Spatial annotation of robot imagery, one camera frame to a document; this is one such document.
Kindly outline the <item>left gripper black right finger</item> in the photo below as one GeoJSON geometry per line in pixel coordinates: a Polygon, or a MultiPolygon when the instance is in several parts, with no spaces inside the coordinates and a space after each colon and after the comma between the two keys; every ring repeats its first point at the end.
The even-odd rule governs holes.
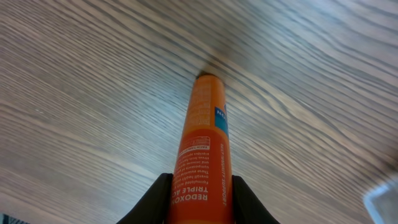
{"type": "Polygon", "coordinates": [[[235,224],[280,224],[240,176],[232,176],[235,224]]]}

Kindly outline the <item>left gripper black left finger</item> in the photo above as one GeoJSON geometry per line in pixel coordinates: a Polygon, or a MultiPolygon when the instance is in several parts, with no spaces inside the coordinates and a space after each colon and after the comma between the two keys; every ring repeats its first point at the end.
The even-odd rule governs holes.
{"type": "Polygon", "coordinates": [[[170,205],[173,174],[162,173],[117,224],[163,224],[170,205]]]}

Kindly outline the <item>orange vitamin tablet tube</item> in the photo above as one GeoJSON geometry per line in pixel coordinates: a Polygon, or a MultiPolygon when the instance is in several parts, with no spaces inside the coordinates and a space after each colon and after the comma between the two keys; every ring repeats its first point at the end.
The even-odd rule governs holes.
{"type": "Polygon", "coordinates": [[[205,73],[193,85],[166,223],[233,223],[231,153],[224,84],[205,73]]]}

